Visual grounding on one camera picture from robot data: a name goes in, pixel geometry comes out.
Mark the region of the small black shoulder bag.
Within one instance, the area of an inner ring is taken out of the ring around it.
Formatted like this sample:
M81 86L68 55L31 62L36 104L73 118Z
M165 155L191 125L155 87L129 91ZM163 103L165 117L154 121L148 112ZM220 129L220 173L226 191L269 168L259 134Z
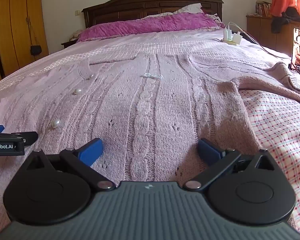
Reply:
M38 56L42 53L42 47L40 45L30 46L30 54L32 56Z

